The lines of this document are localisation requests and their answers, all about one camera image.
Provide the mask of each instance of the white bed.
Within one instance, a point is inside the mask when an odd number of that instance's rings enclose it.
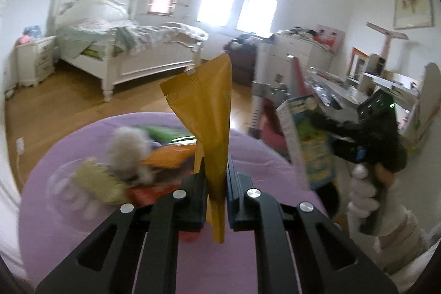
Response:
[[[58,5],[54,11],[55,29],[74,25],[82,20],[128,20],[130,16],[126,5],[116,0],[77,0],[60,11]],[[192,39],[185,34],[172,37],[168,42],[148,48],[137,55],[120,53],[115,55],[115,32],[109,31],[102,60],[87,55],[70,58],[61,53],[61,59],[101,79],[104,100],[112,99],[116,84],[158,72],[184,68],[200,63],[203,41]]]

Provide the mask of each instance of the human hand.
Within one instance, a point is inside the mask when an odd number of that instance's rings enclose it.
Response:
[[[398,200],[396,185],[394,185],[395,175],[379,163],[374,166],[374,171],[377,179],[388,189],[383,215],[380,219],[379,236],[384,236],[400,226],[406,218],[406,211]],[[368,174],[367,168],[361,164],[352,171],[348,214],[359,219],[369,217],[371,212],[380,207],[380,203],[374,198],[377,190],[367,178]]]

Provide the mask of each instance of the bedding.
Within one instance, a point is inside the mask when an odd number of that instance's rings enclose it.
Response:
[[[134,55],[157,44],[169,42],[181,34],[197,41],[208,39],[208,34],[202,29],[183,23],[146,27],[131,20],[86,19],[79,24],[63,26],[56,32],[63,56],[76,58],[83,53],[98,59],[104,57],[104,48],[110,42],[115,44],[113,55],[123,51]]]

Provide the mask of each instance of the white glove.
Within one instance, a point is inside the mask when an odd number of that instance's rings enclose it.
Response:
[[[369,217],[372,211],[379,208],[380,204],[373,197],[377,190],[371,183],[368,176],[368,170],[363,165],[357,165],[352,171],[348,205],[348,214],[359,219]],[[386,203],[384,212],[380,218],[381,225],[378,236],[385,236],[393,232],[405,219],[406,208],[398,199],[398,181],[387,189]]]

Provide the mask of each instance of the plush toy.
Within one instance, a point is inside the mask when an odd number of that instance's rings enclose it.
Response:
[[[123,204],[130,202],[126,195],[127,184],[113,176],[109,169],[98,163],[95,158],[88,158],[77,169],[72,182],[81,186],[107,204]]]
[[[120,127],[113,132],[109,144],[109,167],[125,182],[150,185],[155,176],[150,166],[142,164],[152,152],[152,140],[147,132],[136,127]]]

